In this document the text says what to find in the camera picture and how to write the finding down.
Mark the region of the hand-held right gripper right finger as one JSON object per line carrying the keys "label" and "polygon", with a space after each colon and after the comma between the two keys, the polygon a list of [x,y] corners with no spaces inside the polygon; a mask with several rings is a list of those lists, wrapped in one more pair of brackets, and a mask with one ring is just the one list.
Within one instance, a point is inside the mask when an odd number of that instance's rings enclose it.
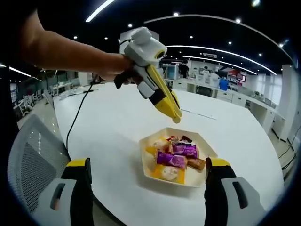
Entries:
{"label": "hand-held right gripper right finger", "polygon": [[206,159],[206,226],[255,226],[266,214],[259,193],[224,159]]}

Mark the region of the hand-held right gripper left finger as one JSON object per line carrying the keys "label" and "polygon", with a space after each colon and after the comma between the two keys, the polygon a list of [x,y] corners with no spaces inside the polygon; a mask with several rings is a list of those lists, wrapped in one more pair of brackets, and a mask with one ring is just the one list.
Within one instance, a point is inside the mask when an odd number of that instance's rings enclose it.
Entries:
{"label": "hand-held right gripper left finger", "polygon": [[60,178],[40,194],[35,210],[39,226],[93,226],[93,191],[89,158],[70,161]]}

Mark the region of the person's left hand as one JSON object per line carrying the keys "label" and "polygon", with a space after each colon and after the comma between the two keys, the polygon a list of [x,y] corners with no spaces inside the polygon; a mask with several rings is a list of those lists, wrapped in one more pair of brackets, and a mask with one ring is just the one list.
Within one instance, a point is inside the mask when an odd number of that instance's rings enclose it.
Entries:
{"label": "person's left hand", "polygon": [[102,80],[113,82],[118,74],[132,69],[134,62],[123,54],[107,54],[103,69],[98,72]]}

